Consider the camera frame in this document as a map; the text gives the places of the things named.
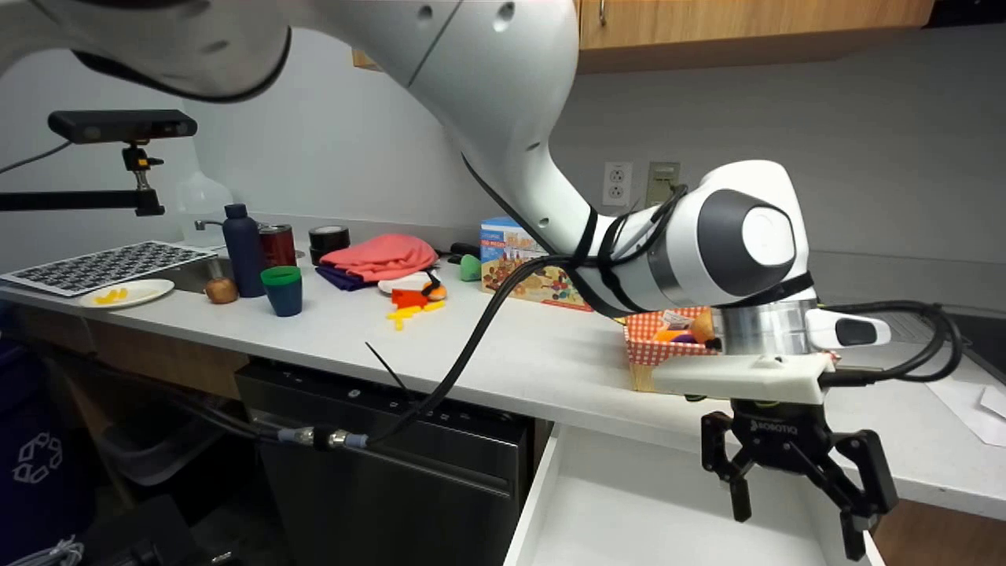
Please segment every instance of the cup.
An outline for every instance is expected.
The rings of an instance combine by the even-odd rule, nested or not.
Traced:
[[[310,230],[310,266],[316,266],[328,252],[337,252],[344,247],[350,247],[350,230],[343,230],[343,226]]]
[[[260,270],[264,296],[270,299],[276,318],[291,318],[306,307],[301,270],[296,266],[274,266]]]
[[[296,266],[291,226],[290,225],[258,225],[260,268]]]

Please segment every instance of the blue bottle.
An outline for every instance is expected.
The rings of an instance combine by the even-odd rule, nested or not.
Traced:
[[[239,286],[239,296],[264,296],[258,225],[247,217],[245,204],[227,204],[222,211],[222,243],[233,268],[233,283]]]

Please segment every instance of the black cable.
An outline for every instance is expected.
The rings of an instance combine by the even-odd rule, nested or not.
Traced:
[[[576,270],[576,268],[620,268],[620,266],[628,266],[634,258],[642,258],[656,239],[659,239],[659,226],[669,222],[669,202],[663,202],[654,213],[651,213],[651,237],[643,243],[634,247],[631,254],[626,258],[580,258],[580,262],[572,262],[572,258],[557,258],[557,254],[545,254],[545,258],[530,258],[526,266],[519,266],[492,292],[490,307],[482,313],[473,332],[467,333],[459,359],[450,365],[450,373],[443,374],[443,381],[435,386],[435,393],[411,407],[398,421],[393,421],[387,430],[376,430],[373,444],[398,434],[401,429],[408,429],[411,421],[417,421],[421,417],[435,411],[446,393],[457,386],[457,381],[461,378],[465,365],[470,362],[482,338],[486,333],[486,327],[492,324],[496,313],[503,308],[507,296],[523,283],[528,280],[530,274],[545,270],[545,268],[563,268],[563,270]]]
[[[601,239],[601,250],[596,250],[596,274],[601,274],[601,283],[628,308],[628,313],[643,313],[642,307],[634,307],[628,299],[628,292],[623,291],[623,280],[617,277],[617,266],[611,262],[611,254],[617,252],[617,243],[623,237],[628,225],[628,213],[620,213],[606,230],[602,230],[602,239]]]
[[[496,286],[490,307],[482,313],[473,332],[467,333],[461,353],[457,356],[457,362],[450,365],[450,373],[443,374],[443,381],[436,385],[436,389],[435,389],[425,403],[411,407],[401,419],[395,419],[387,430],[376,430],[370,440],[381,444],[381,440],[398,434],[401,429],[408,429],[411,421],[417,421],[421,417],[435,411],[435,409],[446,399],[446,393],[457,386],[457,381],[461,378],[467,359],[473,356],[482,338],[483,338],[486,327],[492,324],[492,318],[496,318],[496,313],[503,308],[507,296],[508,296],[523,280],[528,280],[530,274],[538,274],[539,268],[550,268],[550,266],[570,268],[570,258],[550,258],[550,254],[547,254],[547,258],[530,258],[530,262],[519,266],[519,268]]]
[[[6,168],[0,168],[0,177],[8,174],[8,169],[29,168],[29,163],[33,163],[33,161],[45,161],[45,159],[51,159],[51,153],[59,153],[59,150],[67,150],[69,146],[73,146],[73,143],[63,143],[63,146],[55,146],[55,147],[51,147],[51,150],[32,153],[32,159],[15,161],[15,163],[6,163]]]
[[[928,303],[865,303],[865,307],[837,307],[832,313],[848,313],[848,315],[903,313],[903,315],[914,315],[914,318],[928,322],[933,338],[912,359],[906,359],[906,362],[900,362],[892,367],[881,367],[881,373],[838,367],[832,374],[822,374],[820,386],[868,386],[868,385],[878,385],[878,381],[929,385],[929,381],[942,381],[946,374],[953,374],[959,367],[962,356],[965,356],[962,333],[954,332],[954,324],[949,322],[949,315],[940,307],[928,307]],[[949,356],[937,373],[912,374],[922,365],[928,365],[929,359],[937,359],[946,345],[949,345]]]
[[[202,403],[202,399],[190,399],[185,393],[175,393],[175,397],[167,397],[175,409],[227,430],[227,434],[234,434],[234,438],[245,438],[245,440],[274,440],[276,430],[270,426],[255,426],[255,421],[245,421],[239,417],[230,417],[210,403]]]
[[[388,362],[370,342],[364,342],[364,345],[381,362],[381,367],[408,393],[405,381],[388,367]]]

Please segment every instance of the drawer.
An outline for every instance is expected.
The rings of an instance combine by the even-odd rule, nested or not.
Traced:
[[[803,479],[750,470],[747,485],[755,515],[732,523],[729,490],[697,452],[557,429],[507,566],[848,564],[837,508]],[[860,564],[884,566],[865,545]]]

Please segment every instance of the plastic container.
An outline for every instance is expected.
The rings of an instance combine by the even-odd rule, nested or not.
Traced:
[[[94,499],[47,399],[41,359],[0,341],[0,564],[89,530]]]
[[[260,247],[258,247],[258,225],[247,217],[245,204],[227,204],[222,222],[222,243],[233,268],[233,283],[239,286],[239,296],[260,296],[264,286],[258,280],[260,274]]]
[[[291,318],[301,313],[306,286],[301,286],[301,270],[296,266],[274,266],[260,270],[260,283],[276,318]]]
[[[651,393],[654,389],[654,367],[676,359],[676,356],[715,356],[702,341],[680,341],[694,338],[692,324],[683,332],[667,327],[667,315],[683,322],[714,318],[710,308],[672,308],[672,313],[643,313],[626,318],[626,365],[628,365],[628,389]]]

